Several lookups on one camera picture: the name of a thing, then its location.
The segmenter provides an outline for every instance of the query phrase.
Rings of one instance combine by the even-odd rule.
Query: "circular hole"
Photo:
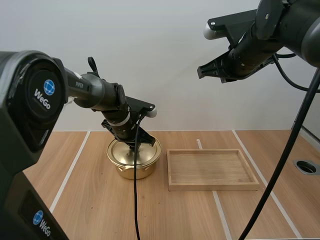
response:
[[[302,171],[309,173],[309,174],[314,174],[317,169],[315,168],[315,166],[313,166],[312,164],[306,162],[306,161],[298,161],[296,163],[296,165],[298,166],[298,168],[300,168]]]

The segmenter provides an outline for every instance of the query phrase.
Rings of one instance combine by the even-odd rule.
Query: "white backdrop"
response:
[[[93,56],[100,76],[156,105],[146,130],[289,129],[304,93],[274,65],[243,81],[198,79],[197,68],[227,51],[203,37],[208,19],[256,9],[258,0],[1,0],[0,50],[39,50],[83,74]],[[285,72],[308,86],[315,68],[298,57]],[[55,130],[103,130],[103,116],[74,103]]]

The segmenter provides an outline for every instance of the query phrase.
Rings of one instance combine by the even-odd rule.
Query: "black cable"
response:
[[[288,139],[288,142],[285,145],[285,148],[282,152],[282,155],[280,157],[280,160],[272,174],[272,177],[269,181],[269,184],[267,185],[267,187],[265,188],[265,191],[258,203],[258,205],[256,206],[256,209],[254,210],[254,213],[250,219],[250,221],[248,222],[247,226],[245,227],[243,233],[241,234],[241,236],[239,237],[239,240],[244,240],[245,237],[248,235],[248,233],[250,232],[251,228],[253,227],[253,225],[255,224],[259,214],[261,213],[272,189],[274,188],[276,181],[282,171],[282,169],[285,166],[285,163],[288,159],[288,156],[296,142],[296,139],[298,137],[299,131],[302,127],[302,124],[306,118],[306,115],[308,113],[308,110],[310,108],[310,105],[317,93],[317,89],[320,85],[320,69],[318,68],[314,74],[314,77],[311,81],[311,84],[309,86],[309,90],[308,92],[305,94],[305,97],[303,99],[301,108],[299,110],[299,113],[297,115],[296,121],[293,125],[290,137]]]
[[[134,140],[134,157],[133,157],[133,191],[134,191],[134,223],[135,223],[135,232],[136,237],[140,240],[139,226],[138,226],[138,197],[137,197],[137,154],[138,154],[138,134],[139,126],[142,119],[145,116],[142,114],[139,118],[139,121],[136,125],[136,133]]]
[[[276,57],[278,59],[290,59],[290,58],[293,58],[293,57],[297,56],[295,53],[290,53],[290,54],[278,54],[278,53],[276,53],[275,55],[276,55]]]
[[[272,59],[273,59],[275,65],[276,65],[276,67],[278,68],[280,74],[281,74],[282,77],[286,80],[286,82],[287,82],[288,84],[290,84],[292,87],[296,88],[296,89],[299,89],[299,90],[301,90],[301,91],[307,92],[307,91],[309,90],[307,87],[300,86],[300,85],[298,85],[298,84],[296,84],[296,83],[294,83],[293,81],[290,80],[290,78],[286,75],[286,73],[285,73],[284,70],[282,69],[282,67],[281,67],[281,65],[280,65],[280,63],[279,63],[279,61],[278,61],[278,59],[277,59],[276,56],[277,56],[277,55],[272,55]]]

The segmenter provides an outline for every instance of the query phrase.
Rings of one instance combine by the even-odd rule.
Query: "wooden tabletop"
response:
[[[24,171],[48,208],[62,191],[61,184],[86,134],[52,133],[39,162]],[[237,239],[248,223],[290,131],[151,134],[160,141],[162,153],[155,172],[137,182],[141,239],[229,240]],[[106,150],[112,140],[107,132],[89,134],[55,205],[53,215],[71,240],[136,239],[133,181],[119,176],[108,160]],[[169,192],[167,149],[197,149],[198,143],[203,149],[240,149],[260,182],[260,190]],[[274,196],[268,198],[248,239],[320,237],[320,176],[299,172],[292,162],[301,159],[320,164],[319,152],[299,137]]]

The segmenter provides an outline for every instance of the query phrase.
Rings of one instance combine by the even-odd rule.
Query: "gold pot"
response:
[[[127,144],[114,139],[106,153],[120,176],[134,179],[134,151],[130,150]],[[160,154],[161,145],[158,139],[155,139],[153,146],[145,143],[140,145],[136,157],[136,179],[143,179],[154,172]]]

